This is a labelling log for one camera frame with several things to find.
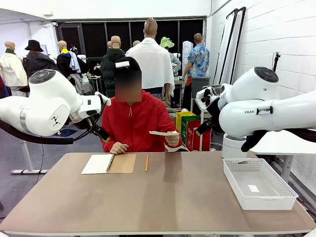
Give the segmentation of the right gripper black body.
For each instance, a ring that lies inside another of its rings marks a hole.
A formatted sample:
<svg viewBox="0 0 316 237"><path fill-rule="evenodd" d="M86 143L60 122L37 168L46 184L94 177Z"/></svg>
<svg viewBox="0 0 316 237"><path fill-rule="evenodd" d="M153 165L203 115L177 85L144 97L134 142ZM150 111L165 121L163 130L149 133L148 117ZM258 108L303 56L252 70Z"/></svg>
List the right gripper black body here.
<svg viewBox="0 0 316 237"><path fill-rule="evenodd" d="M218 116L211 116L205 122L206 130L211 130L215 126L219 124L219 117Z"/></svg>

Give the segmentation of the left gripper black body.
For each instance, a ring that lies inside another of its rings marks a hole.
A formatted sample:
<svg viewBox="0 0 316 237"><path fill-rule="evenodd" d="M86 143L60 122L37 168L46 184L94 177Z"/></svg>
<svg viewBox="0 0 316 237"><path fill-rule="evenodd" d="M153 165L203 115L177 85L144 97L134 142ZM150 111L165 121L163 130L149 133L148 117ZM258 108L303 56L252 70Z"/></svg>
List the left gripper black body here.
<svg viewBox="0 0 316 237"><path fill-rule="evenodd" d="M99 138L105 138L105 130L95 123L90 127L89 132Z"/></svg>

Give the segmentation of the person's right hand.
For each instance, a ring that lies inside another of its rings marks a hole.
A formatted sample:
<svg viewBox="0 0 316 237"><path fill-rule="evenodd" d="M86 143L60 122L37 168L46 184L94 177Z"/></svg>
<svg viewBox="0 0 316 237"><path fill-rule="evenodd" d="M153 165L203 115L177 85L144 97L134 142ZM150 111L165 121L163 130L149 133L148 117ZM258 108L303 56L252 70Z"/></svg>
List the person's right hand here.
<svg viewBox="0 0 316 237"><path fill-rule="evenodd" d="M128 148L129 146L127 144L115 142L110 149L110 153L114 155L125 154Z"/></svg>

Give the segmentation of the person's left hand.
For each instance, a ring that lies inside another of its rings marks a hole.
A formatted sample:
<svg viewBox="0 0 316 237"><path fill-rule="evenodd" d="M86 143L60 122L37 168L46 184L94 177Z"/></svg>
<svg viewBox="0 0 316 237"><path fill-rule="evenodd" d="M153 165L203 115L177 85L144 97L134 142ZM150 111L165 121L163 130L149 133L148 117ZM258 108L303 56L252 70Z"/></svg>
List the person's left hand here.
<svg viewBox="0 0 316 237"><path fill-rule="evenodd" d="M174 131L174 132L167 132L165 135L165 144L168 147L175 148L178 147L180 144L180 136L179 133Z"/></svg>

